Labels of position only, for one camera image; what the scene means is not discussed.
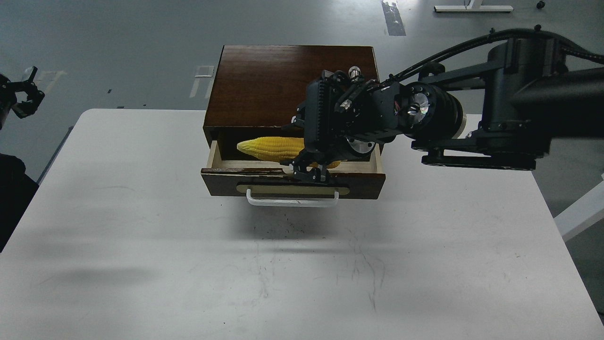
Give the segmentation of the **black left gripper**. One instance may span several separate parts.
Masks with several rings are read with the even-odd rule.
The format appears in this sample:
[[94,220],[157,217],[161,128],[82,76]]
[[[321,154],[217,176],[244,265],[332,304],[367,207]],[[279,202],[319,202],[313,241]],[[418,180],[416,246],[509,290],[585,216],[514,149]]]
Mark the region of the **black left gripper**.
[[[39,90],[34,82],[38,68],[29,67],[24,71],[21,81],[12,82],[5,75],[0,75],[0,129],[6,124],[8,115],[13,112],[18,118],[28,118],[35,114],[45,93]],[[24,93],[26,99],[18,101],[17,94]]]

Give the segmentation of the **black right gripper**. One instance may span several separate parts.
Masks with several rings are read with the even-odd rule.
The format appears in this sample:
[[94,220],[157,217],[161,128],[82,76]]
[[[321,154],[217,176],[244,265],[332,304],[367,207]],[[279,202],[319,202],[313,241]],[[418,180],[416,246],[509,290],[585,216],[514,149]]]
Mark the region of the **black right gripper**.
[[328,184],[332,162],[362,159],[402,133],[401,108],[398,82],[323,70],[306,87],[289,125],[303,130],[303,149],[280,164],[289,166],[296,180]]

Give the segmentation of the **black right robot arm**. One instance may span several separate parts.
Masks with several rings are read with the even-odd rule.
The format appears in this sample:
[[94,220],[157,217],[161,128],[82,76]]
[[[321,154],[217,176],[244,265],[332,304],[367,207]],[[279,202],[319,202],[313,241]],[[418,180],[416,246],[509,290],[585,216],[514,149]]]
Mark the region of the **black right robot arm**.
[[404,135],[423,164],[534,170],[553,138],[603,137],[603,79],[601,54],[539,26],[491,30],[382,82],[324,71],[287,125],[304,147],[280,164],[326,185],[331,163]]

